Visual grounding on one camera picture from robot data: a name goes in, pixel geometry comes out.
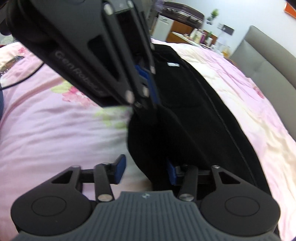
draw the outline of wall socket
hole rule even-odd
[[[224,24],[222,24],[222,23],[219,23],[217,28],[222,30],[222,29],[223,29],[223,27],[224,27]]]

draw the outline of black fabric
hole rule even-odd
[[[128,149],[154,190],[173,189],[166,171],[168,158],[205,170],[219,165],[271,195],[252,145],[214,89],[171,47],[155,45],[153,55],[162,103],[158,124],[145,125],[134,114]]]

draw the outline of headboard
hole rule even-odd
[[[251,26],[230,59],[256,83],[296,140],[296,58]]]

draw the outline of wall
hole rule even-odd
[[[204,25],[205,30],[219,35],[219,23],[235,31],[227,44],[234,51],[250,25],[254,25],[286,48],[296,57],[296,19],[284,12],[285,0],[173,0],[202,12],[206,18],[214,8],[220,15],[213,26]]]

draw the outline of gray ribbed panel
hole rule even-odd
[[[176,199],[171,191],[122,192],[119,199],[97,205],[78,229],[54,237],[21,233],[13,241],[280,241],[272,233],[235,237],[208,224],[194,203]]]

